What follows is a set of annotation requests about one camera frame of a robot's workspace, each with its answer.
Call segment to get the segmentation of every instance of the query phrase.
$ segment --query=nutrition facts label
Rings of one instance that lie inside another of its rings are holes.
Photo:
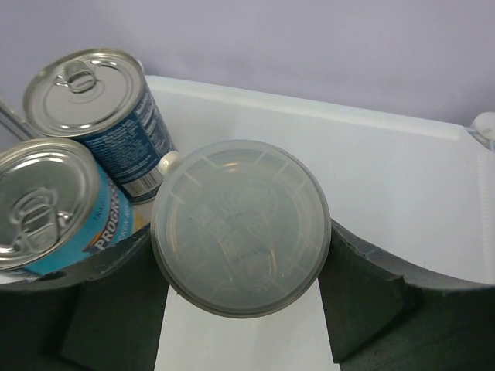
[[[155,168],[173,149],[149,90],[145,90],[136,108],[118,124],[79,141],[131,197],[144,195],[159,186],[161,176],[155,174]]]

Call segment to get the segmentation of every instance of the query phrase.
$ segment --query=can rim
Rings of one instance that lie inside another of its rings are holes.
[[[125,60],[126,62],[129,62],[138,72],[139,75],[139,94],[138,97],[135,99],[137,102],[139,99],[141,99],[143,92],[145,91],[145,86],[146,86],[146,80],[145,80],[145,74],[144,70],[141,67],[140,62],[134,58],[131,54],[125,52],[122,49],[116,49],[116,48],[96,48],[96,49],[85,49],[85,50],[80,50],[75,53],[68,54],[66,56],[63,56],[59,58],[58,60],[55,60],[48,66],[44,67],[41,71],[39,71],[32,79],[31,82],[29,83],[28,87],[24,91],[24,94],[22,96],[22,109],[26,113],[26,119],[27,121],[33,126],[37,131],[44,133],[46,135],[49,135],[50,137],[56,137],[56,138],[82,138],[84,136],[106,131],[108,128],[111,128],[112,126],[116,125],[123,117],[127,116],[130,114],[133,109],[134,109],[134,104],[130,104],[129,108],[125,110],[120,110],[118,113],[116,113],[115,116],[113,116],[114,120],[113,122],[108,123],[106,125],[103,125],[102,127],[98,127],[98,125],[95,125],[95,128],[88,128],[87,131],[84,133],[63,133],[63,134],[53,134],[53,133],[47,133],[47,130],[45,130],[45,127],[42,127],[39,125],[38,122],[33,118],[32,114],[30,113],[29,109],[29,104],[32,102],[32,98],[34,97],[34,92],[36,90],[36,87],[39,86],[40,83],[42,83],[47,76],[49,76],[53,70],[55,70],[60,64],[62,63],[67,63],[71,60],[74,60],[78,57],[90,55],[90,54],[102,54],[102,55],[112,55],[112,56],[118,56]]]
[[[0,154],[0,175],[2,174],[2,172],[8,169],[9,164],[15,161],[19,156],[22,156],[23,154],[28,154],[33,151],[34,153],[36,153],[37,150],[41,150],[47,147],[52,148],[53,146],[56,146],[57,149],[69,150],[68,151],[69,153],[79,155],[80,157],[82,157],[83,160],[89,160],[89,161],[81,161],[84,164],[84,170],[85,170],[84,178],[87,178],[86,180],[87,180],[87,187],[89,192],[87,194],[86,202],[84,202],[84,207],[79,212],[79,216],[77,216],[77,218],[74,220],[72,227],[69,228],[64,234],[62,234],[60,240],[57,241],[51,248],[49,248],[47,251],[44,251],[40,255],[34,256],[33,259],[23,262],[21,264],[12,264],[9,263],[8,261],[6,262],[7,263],[6,264],[5,262],[0,261],[0,271],[8,271],[11,269],[24,267],[28,264],[31,264],[34,261],[37,261],[45,257],[46,255],[51,254],[54,250],[56,250],[58,247],[66,243],[70,238],[72,238],[77,233],[77,231],[80,229],[80,226],[82,226],[86,222],[87,218],[90,215],[91,210],[94,208],[94,204],[96,203],[98,197],[99,189],[100,187],[102,187],[96,160],[94,160],[93,155],[86,147],[75,141],[71,141],[70,139],[38,138],[38,139],[32,139],[30,141],[24,141],[21,144],[16,145],[13,148],[10,148],[9,150]]]

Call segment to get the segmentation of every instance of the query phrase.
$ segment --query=plastic storage container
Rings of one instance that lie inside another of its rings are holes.
[[[297,159],[261,142],[225,141],[162,165],[152,243],[184,298],[218,315],[256,317],[314,282],[328,254],[330,215]]]

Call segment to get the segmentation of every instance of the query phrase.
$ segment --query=metal can lid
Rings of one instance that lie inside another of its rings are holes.
[[[89,49],[50,64],[26,89],[27,121],[41,133],[73,137],[104,130],[136,105],[145,89],[139,62],[116,49]]]
[[[227,317],[284,308],[325,262],[330,216],[298,160],[257,141],[225,141],[177,162],[152,211],[152,244],[170,284]]]
[[[93,208],[100,177],[91,153],[63,138],[0,154],[0,269],[26,265],[71,238]]]

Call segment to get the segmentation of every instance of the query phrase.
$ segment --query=barcode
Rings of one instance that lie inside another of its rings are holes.
[[[136,197],[152,191],[162,184],[162,180],[162,174],[160,174],[158,167],[156,167],[143,177],[134,182],[126,183],[123,186],[129,195]]]

